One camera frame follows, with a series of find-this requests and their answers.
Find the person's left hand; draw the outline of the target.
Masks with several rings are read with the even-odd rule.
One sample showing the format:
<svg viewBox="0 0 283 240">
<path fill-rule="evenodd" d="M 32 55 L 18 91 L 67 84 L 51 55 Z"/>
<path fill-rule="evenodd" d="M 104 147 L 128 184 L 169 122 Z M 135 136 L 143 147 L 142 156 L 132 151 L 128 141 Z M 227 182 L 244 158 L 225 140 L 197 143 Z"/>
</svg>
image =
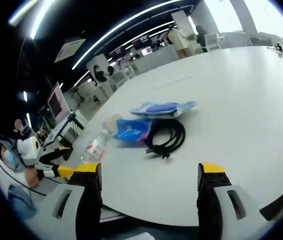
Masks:
<svg viewBox="0 0 283 240">
<path fill-rule="evenodd" d="M 35 168 L 26 168 L 24 170 L 24 177 L 30 189 L 35 189 L 39 186 L 42 173 L 42 170 Z"/>
</svg>

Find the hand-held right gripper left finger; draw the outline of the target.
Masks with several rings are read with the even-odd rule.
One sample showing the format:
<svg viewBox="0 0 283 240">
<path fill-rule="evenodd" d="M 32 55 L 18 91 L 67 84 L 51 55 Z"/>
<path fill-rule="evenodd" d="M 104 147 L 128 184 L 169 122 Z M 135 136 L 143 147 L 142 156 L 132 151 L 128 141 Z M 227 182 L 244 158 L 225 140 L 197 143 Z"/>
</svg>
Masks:
<svg viewBox="0 0 283 240">
<path fill-rule="evenodd" d="M 88 162 L 68 171 L 68 183 L 59 184 L 38 205 L 31 231 L 40 240 L 99 240 L 102 166 Z"/>
</svg>

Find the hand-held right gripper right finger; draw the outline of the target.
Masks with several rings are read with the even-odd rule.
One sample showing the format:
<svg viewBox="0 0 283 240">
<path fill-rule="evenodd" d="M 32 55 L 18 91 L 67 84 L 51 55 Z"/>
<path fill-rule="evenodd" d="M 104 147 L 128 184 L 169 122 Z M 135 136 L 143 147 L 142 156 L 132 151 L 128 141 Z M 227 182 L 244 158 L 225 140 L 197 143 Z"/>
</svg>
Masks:
<svg viewBox="0 0 283 240">
<path fill-rule="evenodd" d="M 256 201 L 215 163 L 198 164 L 199 240 L 256 240 L 262 215 Z"/>
</svg>

